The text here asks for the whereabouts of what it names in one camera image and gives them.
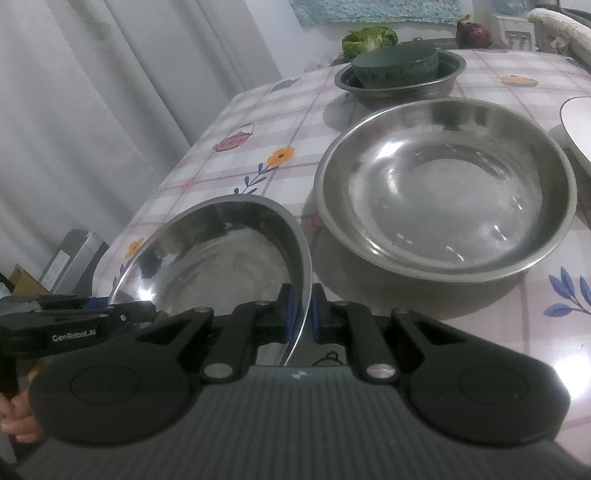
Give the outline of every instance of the checkered tablecloth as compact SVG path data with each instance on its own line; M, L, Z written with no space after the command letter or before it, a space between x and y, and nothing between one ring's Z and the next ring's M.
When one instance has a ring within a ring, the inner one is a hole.
M458 51L467 68L452 95L495 102L561 139L559 111L591 96L591 76L572 59L514 51ZM357 258L324 228L312 197L330 143L369 111L334 84L342 66L306 73L236 96L163 181L100 261L94 292L108 296L131 255L160 226L226 194L263 195L301 221L314 280L330 300L375 313L418 310L554 366L572 397L558 441L591 463L591 181L575 164L579 210L566 239L525 276L479 286L401 278Z

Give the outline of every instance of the blue towel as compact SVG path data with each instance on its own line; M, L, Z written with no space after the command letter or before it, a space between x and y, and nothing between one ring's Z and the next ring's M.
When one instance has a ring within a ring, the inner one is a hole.
M303 27L336 22L453 24L460 0L290 0Z

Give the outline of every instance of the finger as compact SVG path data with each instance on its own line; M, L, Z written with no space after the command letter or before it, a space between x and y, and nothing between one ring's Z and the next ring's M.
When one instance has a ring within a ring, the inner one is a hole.
M26 435L17 435L17 442L21 443L35 443L41 440L41 433L27 433Z
M3 420L0 423L0 428L4 433L8 433L9 435L26 435L41 431L41 427L32 415L19 420Z
M11 403L13 407L12 414L15 418L22 419L32 414L31 406L29 405L28 388L14 397Z
M1 393L0 393L0 414L4 415L5 417L11 417L14 414L14 409L12 407L12 404Z

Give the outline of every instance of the gripped stainless plate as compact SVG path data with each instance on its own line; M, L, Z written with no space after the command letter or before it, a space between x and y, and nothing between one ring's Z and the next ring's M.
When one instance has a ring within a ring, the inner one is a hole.
M109 303L150 300L170 315L207 306L216 314L277 298L291 283L301 299L293 341L259 348L258 364L284 364L310 305L312 260L297 220L277 202L226 195L203 202L160 228L129 262Z

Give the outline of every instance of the red onion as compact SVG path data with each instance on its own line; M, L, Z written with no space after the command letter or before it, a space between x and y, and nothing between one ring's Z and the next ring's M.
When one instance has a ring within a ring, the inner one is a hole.
M478 23L457 23L456 42L460 48L489 48L491 32Z

